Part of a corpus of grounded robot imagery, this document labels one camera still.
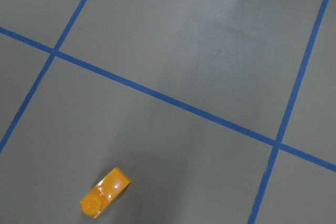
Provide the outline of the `orange trapezoid block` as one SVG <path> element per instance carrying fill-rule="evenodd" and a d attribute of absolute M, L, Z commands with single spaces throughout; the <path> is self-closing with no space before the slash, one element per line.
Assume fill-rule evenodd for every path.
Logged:
<path fill-rule="evenodd" d="M 81 211 L 96 219 L 130 183 L 131 179 L 115 167 L 83 197 L 80 201 Z"/>

